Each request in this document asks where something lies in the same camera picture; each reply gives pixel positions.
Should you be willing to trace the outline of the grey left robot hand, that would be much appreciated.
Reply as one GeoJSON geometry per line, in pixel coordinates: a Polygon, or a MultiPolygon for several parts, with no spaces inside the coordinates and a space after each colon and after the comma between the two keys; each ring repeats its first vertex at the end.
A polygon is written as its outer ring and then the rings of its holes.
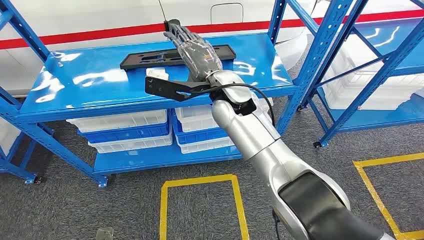
{"type": "Polygon", "coordinates": [[[114,229],[112,227],[100,227],[95,236],[96,240],[113,240],[113,238],[114,229]]]}

